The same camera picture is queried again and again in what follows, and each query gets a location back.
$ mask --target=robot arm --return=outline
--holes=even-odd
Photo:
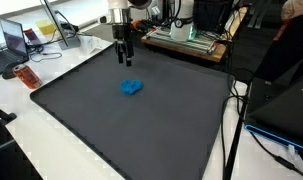
[[[115,41],[116,53],[119,63],[123,63],[125,55],[126,65],[131,66],[131,58],[134,55],[131,41],[131,15],[130,8],[145,9],[151,4],[151,0],[108,0],[109,13],[99,18],[100,23],[112,25],[112,34]]]

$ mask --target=blue toy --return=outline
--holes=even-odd
[[[125,94],[134,94],[135,92],[141,90],[143,84],[139,80],[124,80],[121,82],[121,90]]]

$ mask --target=paper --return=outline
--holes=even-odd
[[[85,54],[91,54],[96,49],[102,49],[101,38],[95,36],[79,36],[81,49]]]

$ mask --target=white table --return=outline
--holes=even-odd
[[[104,47],[111,44],[103,42]],[[45,47],[45,52],[61,51],[57,44],[52,44]],[[59,59],[40,63],[29,61],[26,64],[44,83],[48,83],[95,54],[85,55],[80,48],[61,53],[63,56]],[[237,89],[243,95],[246,85],[237,83]],[[123,179],[59,121],[33,103],[29,97],[31,92],[32,90],[17,78],[3,80],[0,77],[0,108],[7,113],[16,113],[18,116],[6,127],[43,179]],[[229,101],[224,117],[228,156],[239,117],[235,99]],[[220,180],[221,176],[222,147],[219,132],[203,179]]]

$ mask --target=gray work surface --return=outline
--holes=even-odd
[[[138,48],[132,63],[119,64],[112,46],[31,99],[127,179],[200,179],[229,96],[227,75]],[[132,79],[143,89],[122,93],[120,83]]]

